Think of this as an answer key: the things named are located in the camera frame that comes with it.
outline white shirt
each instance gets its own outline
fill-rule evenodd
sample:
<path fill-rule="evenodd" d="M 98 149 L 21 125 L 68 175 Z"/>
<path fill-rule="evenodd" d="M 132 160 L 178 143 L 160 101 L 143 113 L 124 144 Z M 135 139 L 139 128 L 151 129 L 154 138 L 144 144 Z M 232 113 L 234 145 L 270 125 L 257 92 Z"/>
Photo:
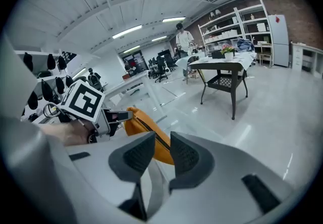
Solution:
<path fill-rule="evenodd" d="M 182 50 L 187 53 L 192 53 L 192 51 L 190 51 L 189 43 L 193 40 L 194 38 L 189 31 L 184 31 L 183 34 L 178 33 L 176 35 L 176 44 L 180 44 Z"/>

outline potted plant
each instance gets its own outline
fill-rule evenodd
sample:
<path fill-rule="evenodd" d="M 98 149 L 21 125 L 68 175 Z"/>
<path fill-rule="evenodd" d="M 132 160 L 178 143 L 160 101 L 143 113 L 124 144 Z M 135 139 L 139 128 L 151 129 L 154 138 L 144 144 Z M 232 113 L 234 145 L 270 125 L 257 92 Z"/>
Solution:
<path fill-rule="evenodd" d="M 227 60 L 232 60 L 234 56 L 234 48 L 231 45 L 224 44 L 222 46 L 221 54 L 224 54 Z"/>

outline black table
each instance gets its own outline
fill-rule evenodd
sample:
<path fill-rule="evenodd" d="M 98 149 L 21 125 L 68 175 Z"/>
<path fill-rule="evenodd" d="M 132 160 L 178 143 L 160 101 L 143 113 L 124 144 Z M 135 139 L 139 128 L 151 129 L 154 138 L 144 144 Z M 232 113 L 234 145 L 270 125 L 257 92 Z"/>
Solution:
<path fill-rule="evenodd" d="M 243 69 L 240 63 L 196 63 L 190 64 L 191 69 L 195 69 L 198 71 L 201 79 L 204 83 L 204 89 L 201 97 L 201 104 L 203 104 L 203 95 L 205 92 L 205 88 L 213 88 L 228 92 L 231 94 L 232 100 L 232 120 L 235 119 L 236 113 L 236 89 L 243 81 L 244 87 L 246 88 L 246 97 L 248 97 L 248 89 L 245 82 L 245 77 L 247 75 L 247 71 Z M 210 79 L 209 81 L 205 81 L 203 74 L 200 73 L 200 70 L 216 70 L 217 75 Z M 223 74 L 223 71 L 231 71 L 231 74 Z M 238 72 L 243 70 L 242 76 L 238 75 Z"/>

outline orange cloth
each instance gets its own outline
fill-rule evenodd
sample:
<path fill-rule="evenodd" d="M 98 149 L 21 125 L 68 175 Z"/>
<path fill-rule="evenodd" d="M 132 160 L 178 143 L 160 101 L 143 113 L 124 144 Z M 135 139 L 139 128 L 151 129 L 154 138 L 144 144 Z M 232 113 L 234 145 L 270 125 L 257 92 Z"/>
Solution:
<path fill-rule="evenodd" d="M 128 107 L 127 111 L 133 112 L 133 118 L 125 121 L 125 129 L 127 135 L 130 136 L 138 133 L 155 131 L 155 154 L 153 157 L 161 162 L 174 165 L 173 159 L 169 151 L 169 147 L 171 145 L 170 138 L 158 127 L 158 125 L 148 115 L 146 115 L 140 109 L 135 107 Z"/>

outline white ceiling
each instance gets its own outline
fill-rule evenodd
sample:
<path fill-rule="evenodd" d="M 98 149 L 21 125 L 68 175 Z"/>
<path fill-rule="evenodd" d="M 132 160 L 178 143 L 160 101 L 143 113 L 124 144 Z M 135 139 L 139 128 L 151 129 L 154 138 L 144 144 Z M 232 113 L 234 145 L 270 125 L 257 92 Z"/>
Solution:
<path fill-rule="evenodd" d="M 121 52 L 174 34 L 177 22 L 162 23 L 164 18 L 185 16 L 184 23 L 189 23 L 215 7 L 206 0 L 20 0 L 9 20 L 7 34 L 16 48 Z M 141 30 L 112 39 L 113 35 L 141 24 Z"/>

